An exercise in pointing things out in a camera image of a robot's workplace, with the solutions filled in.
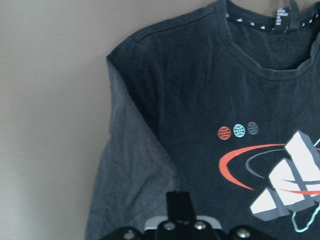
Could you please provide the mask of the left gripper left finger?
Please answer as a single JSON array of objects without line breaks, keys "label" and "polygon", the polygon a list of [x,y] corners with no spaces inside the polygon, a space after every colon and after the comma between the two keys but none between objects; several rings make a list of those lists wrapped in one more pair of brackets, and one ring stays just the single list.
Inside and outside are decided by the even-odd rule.
[{"label": "left gripper left finger", "polygon": [[166,209],[167,217],[170,221],[176,222],[177,218],[177,191],[171,191],[166,193]]}]

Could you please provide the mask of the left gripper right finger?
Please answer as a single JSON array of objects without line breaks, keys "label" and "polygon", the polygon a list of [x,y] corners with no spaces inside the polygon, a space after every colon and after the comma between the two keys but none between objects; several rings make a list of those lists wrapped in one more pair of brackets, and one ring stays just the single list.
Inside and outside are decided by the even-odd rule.
[{"label": "left gripper right finger", "polygon": [[178,192],[177,200],[177,220],[184,223],[193,222],[196,219],[196,213],[190,197],[186,191]]}]

